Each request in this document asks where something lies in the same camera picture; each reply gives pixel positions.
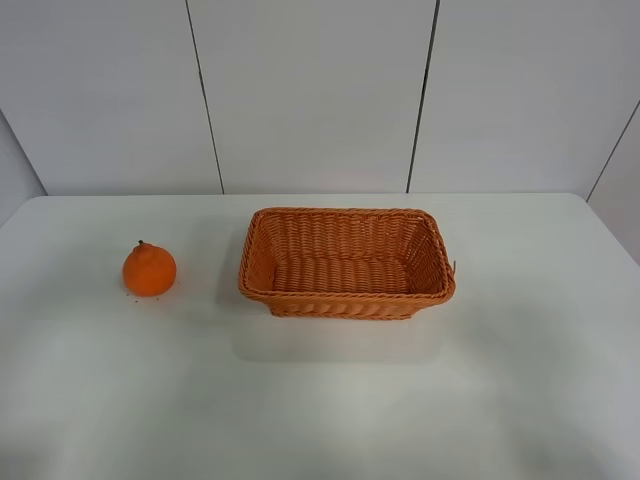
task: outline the orange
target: orange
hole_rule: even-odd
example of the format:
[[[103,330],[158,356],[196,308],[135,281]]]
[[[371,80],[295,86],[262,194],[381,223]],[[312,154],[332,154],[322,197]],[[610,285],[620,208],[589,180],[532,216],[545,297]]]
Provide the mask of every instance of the orange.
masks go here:
[[[140,240],[122,267],[125,286],[139,297],[160,295],[176,279],[176,262],[164,248]]]

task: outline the woven pattern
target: woven pattern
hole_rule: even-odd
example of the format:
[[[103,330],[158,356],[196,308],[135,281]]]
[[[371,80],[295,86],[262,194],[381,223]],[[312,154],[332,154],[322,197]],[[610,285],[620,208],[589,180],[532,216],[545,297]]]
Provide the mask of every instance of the woven pattern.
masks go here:
[[[260,210],[238,286],[273,315],[371,320],[409,318],[455,291],[435,220],[413,209]]]

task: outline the wicker basket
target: wicker basket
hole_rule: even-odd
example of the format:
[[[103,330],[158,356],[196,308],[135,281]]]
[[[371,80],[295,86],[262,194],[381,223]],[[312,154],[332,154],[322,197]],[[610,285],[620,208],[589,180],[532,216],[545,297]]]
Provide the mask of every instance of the wicker basket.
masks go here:
[[[409,318],[455,290],[435,220],[412,209],[260,210],[238,286],[276,316],[370,320]]]

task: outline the white table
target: white table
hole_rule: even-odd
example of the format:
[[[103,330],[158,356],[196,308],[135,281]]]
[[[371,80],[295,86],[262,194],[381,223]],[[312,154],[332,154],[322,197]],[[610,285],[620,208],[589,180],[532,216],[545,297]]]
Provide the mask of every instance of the white table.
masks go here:
[[[251,214],[277,205],[429,211],[456,295],[404,322],[269,316],[236,279]],[[178,263],[159,300],[120,284],[139,239]],[[0,229],[0,468],[637,478],[639,297],[640,268],[571,195],[31,200]]]

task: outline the white wall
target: white wall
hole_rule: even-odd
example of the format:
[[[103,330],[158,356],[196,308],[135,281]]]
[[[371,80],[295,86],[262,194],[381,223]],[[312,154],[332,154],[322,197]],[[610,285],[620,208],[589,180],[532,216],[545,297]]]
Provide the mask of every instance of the white wall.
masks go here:
[[[589,205],[640,264],[640,116],[620,140]]]
[[[435,0],[189,0],[225,191],[404,192]]]
[[[586,197],[640,94],[638,0],[443,0],[412,192]]]
[[[44,191],[0,112],[0,225],[26,200]]]
[[[220,192],[184,0],[4,0],[0,65],[50,194]]]

